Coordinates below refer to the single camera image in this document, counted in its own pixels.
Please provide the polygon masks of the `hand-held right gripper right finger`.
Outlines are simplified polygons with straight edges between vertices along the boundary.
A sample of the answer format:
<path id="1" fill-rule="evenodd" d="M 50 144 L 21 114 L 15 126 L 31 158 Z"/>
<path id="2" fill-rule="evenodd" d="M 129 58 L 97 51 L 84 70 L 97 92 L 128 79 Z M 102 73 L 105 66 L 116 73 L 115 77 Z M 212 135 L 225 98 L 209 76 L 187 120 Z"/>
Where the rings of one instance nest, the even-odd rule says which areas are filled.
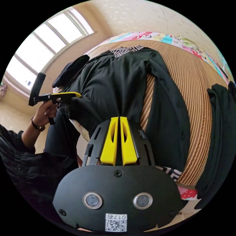
<path id="1" fill-rule="evenodd" d="M 122 164 L 123 166 L 136 164 L 137 155 L 128 119 L 126 117 L 120 117 L 120 132 L 121 132 Z"/>

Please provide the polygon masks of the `person's left hand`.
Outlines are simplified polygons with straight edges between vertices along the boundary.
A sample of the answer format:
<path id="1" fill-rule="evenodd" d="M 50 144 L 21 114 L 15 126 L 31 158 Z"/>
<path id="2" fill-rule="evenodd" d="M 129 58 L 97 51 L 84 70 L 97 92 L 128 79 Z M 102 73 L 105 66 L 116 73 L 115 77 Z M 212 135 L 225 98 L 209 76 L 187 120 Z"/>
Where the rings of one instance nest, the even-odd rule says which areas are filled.
<path id="1" fill-rule="evenodd" d="M 42 127 L 49 123 L 50 118 L 55 118 L 57 113 L 57 104 L 53 104 L 52 101 L 44 102 L 37 110 L 33 120 L 33 123 Z"/>

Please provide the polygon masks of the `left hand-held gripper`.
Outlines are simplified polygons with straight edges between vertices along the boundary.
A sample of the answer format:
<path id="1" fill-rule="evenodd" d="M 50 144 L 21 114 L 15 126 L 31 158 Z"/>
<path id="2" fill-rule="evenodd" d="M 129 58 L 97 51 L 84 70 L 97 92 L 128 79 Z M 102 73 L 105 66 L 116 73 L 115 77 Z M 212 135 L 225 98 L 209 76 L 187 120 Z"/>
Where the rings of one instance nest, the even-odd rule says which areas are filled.
<path id="1" fill-rule="evenodd" d="M 82 95 L 80 93 L 77 92 L 62 92 L 62 93 L 54 93 L 51 95 L 40 95 L 38 98 L 38 102 L 47 102 L 47 101 L 52 101 L 53 104 L 57 104 L 58 107 L 58 103 L 60 101 L 63 100 L 68 100 L 69 98 L 73 98 L 73 97 L 78 97 L 80 98 Z M 49 119 L 49 123 L 50 124 L 54 124 L 54 119 L 50 118 Z"/>

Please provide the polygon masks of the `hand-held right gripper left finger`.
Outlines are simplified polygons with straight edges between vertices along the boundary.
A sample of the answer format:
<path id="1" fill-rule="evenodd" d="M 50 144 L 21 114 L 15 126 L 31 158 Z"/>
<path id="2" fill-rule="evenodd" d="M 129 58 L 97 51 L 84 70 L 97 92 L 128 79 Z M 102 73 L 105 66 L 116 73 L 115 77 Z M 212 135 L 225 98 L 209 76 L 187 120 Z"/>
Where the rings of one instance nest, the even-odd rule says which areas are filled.
<path id="1" fill-rule="evenodd" d="M 115 165 L 118 142 L 118 122 L 119 117 L 112 117 L 104 141 L 104 146 L 100 156 L 100 162 L 105 165 Z"/>

